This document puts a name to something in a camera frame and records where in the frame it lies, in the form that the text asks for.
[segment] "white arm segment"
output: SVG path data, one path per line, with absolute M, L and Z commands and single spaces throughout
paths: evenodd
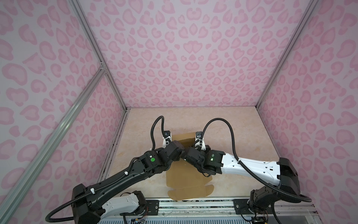
M 276 161 L 266 162 L 266 161 L 258 161 L 253 159 L 245 159 L 240 158 L 247 168 L 249 168 L 254 174 L 256 174 L 259 178 L 263 179 L 264 181 L 273 184 L 279 185 L 280 180 L 277 179 L 277 175 L 280 175 L 280 165 L 277 164 Z M 221 163 L 224 166 L 221 168 L 222 173 L 234 173 L 240 174 L 244 176 L 251 177 L 251 175 L 246 172 L 246 170 L 237 163 L 234 156 L 226 153 L 223 155 Z
M 101 219 L 119 215 L 120 213 L 131 213 L 135 211 L 138 206 L 139 200 L 133 193 L 122 197 L 113 197 L 102 206 L 106 212 L 101 215 Z

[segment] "black arm segment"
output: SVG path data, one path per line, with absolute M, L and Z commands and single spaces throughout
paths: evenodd
M 145 152 L 134 161 L 130 170 L 126 168 L 108 179 L 88 187 L 85 187 L 83 184 L 74 187 L 72 199 L 91 193 L 91 189 L 99 189 L 95 191 L 95 194 L 89 194 L 72 205 L 75 223 L 98 223 L 101 219 L 100 216 L 105 212 L 102 209 L 104 203 L 131 185 L 145 180 L 154 174 L 168 170 L 173 161 L 180 159 L 183 150 L 184 147 L 179 142 L 170 142 L 166 148 L 158 148 L 154 151 Z

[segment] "cardboard tab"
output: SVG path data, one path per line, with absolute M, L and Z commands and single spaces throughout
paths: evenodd
M 173 135 L 184 147 L 191 146 L 195 141 L 195 132 Z M 214 185 L 207 185 L 213 178 L 205 177 L 194 166 L 184 160 L 175 161 L 166 172 L 166 185 L 173 188 L 168 196 L 173 200 L 207 197 L 214 191 Z

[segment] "cardboard box lid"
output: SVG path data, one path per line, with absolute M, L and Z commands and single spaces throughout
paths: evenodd
M 172 140 L 189 147 L 195 142 L 195 132 L 172 135 Z M 214 185 L 205 186 L 212 179 L 182 159 L 175 161 L 166 172 L 166 185 L 174 189 L 168 191 L 168 196 L 173 200 L 206 197 L 214 191 Z

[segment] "cardboard box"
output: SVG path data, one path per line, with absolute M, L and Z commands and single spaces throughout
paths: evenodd
M 172 140 L 179 141 L 184 147 L 195 142 L 195 132 L 172 135 Z M 166 185 L 173 188 L 168 196 L 173 200 L 207 197 L 214 191 L 214 185 L 206 185 L 213 178 L 205 177 L 194 166 L 184 160 L 175 161 L 166 172 Z

